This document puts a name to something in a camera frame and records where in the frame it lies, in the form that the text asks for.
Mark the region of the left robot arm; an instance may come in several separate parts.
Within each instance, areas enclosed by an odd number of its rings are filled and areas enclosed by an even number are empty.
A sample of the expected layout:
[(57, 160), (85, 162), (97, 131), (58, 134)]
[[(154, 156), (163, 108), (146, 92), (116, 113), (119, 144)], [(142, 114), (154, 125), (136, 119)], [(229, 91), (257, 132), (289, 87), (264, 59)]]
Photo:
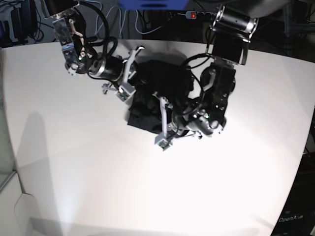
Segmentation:
[(192, 132), (199, 138), (221, 133), (226, 125), (228, 98), (235, 88), (235, 66), (245, 65), (249, 44), (259, 19), (277, 11), (285, 0), (213, 0), (215, 13), (209, 29), (214, 32), (212, 51), (186, 59), (181, 68), (200, 86), (194, 100), (176, 94), (161, 96), (162, 132), (155, 144), (163, 150), (175, 138)]

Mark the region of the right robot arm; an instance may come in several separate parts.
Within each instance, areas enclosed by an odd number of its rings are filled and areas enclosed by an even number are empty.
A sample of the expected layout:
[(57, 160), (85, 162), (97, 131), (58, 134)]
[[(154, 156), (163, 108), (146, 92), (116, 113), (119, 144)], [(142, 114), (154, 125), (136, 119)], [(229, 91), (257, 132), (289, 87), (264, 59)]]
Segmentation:
[[(77, 7), (93, 10), (103, 21), (105, 37), (86, 35), (86, 21)], [(139, 46), (130, 50), (127, 58), (115, 56), (118, 39), (110, 35), (106, 17), (96, 6), (81, 0), (42, 0), (40, 6), (45, 18), (53, 21), (54, 33), (59, 41), (65, 59), (65, 67), (71, 75), (83, 75), (94, 80), (104, 80), (103, 93), (109, 90), (123, 102), (136, 93), (130, 80), (136, 75), (135, 59), (144, 49)]]

